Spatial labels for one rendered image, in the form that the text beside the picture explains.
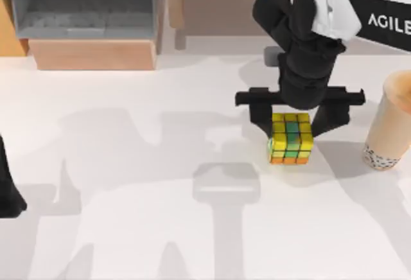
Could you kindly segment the milk tea cup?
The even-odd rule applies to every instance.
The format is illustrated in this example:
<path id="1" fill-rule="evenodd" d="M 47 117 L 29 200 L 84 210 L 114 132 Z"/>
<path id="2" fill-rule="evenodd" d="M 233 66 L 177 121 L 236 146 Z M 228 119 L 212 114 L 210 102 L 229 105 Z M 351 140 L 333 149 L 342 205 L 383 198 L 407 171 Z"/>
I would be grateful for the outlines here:
<path id="1" fill-rule="evenodd" d="M 390 74 L 363 148 L 375 170 L 393 168 L 411 147 L 411 70 Z"/>

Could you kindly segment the multicoloured puzzle cube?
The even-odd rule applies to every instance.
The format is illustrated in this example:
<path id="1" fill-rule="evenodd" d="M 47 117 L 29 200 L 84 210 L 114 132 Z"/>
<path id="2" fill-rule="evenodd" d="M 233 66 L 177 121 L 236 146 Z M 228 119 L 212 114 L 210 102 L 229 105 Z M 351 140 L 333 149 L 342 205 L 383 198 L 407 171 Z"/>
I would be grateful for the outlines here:
<path id="1" fill-rule="evenodd" d="M 267 150 L 270 164 L 302 165 L 314 145 L 308 113 L 273 113 Z"/>

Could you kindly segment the pale wooden drawer front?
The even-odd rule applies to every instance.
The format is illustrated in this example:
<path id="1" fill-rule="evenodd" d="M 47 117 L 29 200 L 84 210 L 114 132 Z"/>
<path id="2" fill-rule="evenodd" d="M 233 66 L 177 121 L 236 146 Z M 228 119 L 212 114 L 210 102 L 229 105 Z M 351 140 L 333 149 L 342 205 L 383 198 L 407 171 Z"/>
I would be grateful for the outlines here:
<path id="1" fill-rule="evenodd" d="M 155 69 L 157 45 L 153 40 L 30 39 L 39 70 Z"/>

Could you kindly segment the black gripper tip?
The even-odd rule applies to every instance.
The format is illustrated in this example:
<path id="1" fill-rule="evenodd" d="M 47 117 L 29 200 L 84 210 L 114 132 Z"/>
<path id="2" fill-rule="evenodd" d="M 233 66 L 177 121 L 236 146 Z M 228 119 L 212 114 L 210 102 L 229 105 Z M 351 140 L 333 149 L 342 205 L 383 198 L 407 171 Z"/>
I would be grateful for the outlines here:
<path id="1" fill-rule="evenodd" d="M 25 210 L 27 203 L 13 182 L 0 135 L 0 218 L 17 218 Z"/>

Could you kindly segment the wooden cupboard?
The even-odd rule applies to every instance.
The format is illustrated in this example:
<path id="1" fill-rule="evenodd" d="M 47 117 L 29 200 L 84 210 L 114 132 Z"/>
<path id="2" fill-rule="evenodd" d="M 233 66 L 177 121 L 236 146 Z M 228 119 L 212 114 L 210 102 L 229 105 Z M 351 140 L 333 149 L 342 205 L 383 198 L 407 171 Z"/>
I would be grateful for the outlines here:
<path id="1" fill-rule="evenodd" d="M 11 0 L 0 0 L 0 57 L 25 57 L 28 51 L 28 40 L 16 37 Z"/>

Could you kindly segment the pale grey rounded box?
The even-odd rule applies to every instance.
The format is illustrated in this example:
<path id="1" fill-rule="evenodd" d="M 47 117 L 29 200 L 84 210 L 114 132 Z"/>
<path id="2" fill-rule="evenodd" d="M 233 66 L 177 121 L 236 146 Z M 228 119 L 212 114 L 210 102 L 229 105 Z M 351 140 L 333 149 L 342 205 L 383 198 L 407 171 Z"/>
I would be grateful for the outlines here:
<path id="1" fill-rule="evenodd" d="M 267 46 L 263 51 L 264 63 L 267 67 L 277 67 L 278 55 L 282 53 L 283 50 L 278 46 Z"/>

